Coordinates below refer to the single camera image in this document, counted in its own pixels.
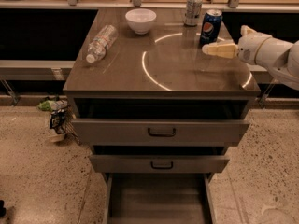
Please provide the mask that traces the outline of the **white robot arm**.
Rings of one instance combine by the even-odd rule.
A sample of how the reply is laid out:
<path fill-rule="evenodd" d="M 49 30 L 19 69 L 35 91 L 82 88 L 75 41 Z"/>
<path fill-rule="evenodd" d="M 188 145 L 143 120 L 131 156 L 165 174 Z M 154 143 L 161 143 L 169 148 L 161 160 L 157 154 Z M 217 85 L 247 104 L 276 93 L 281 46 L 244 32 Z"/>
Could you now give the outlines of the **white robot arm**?
<path fill-rule="evenodd" d="M 202 51 L 222 58 L 237 57 L 244 63 L 261 66 L 280 83 L 299 90 L 299 42 L 280 40 L 247 25 L 241 26 L 240 34 L 237 44 L 232 40 L 214 42 L 204 45 Z"/>

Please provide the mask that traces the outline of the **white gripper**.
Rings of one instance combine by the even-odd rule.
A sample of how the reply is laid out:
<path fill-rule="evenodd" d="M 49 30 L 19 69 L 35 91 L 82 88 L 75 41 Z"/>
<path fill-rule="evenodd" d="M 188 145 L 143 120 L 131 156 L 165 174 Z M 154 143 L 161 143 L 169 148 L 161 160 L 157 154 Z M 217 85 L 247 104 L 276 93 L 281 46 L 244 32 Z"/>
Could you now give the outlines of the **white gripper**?
<path fill-rule="evenodd" d="M 251 65 L 266 65 L 268 59 L 262 51 L 263 43 L 271 35 L 256 32 L 247 25 L 242 25 L 238 45 L 233 40 L 205 44 L 202 51 L 206 55 L 232 59 L 236 55 L 244 63 Z"/>

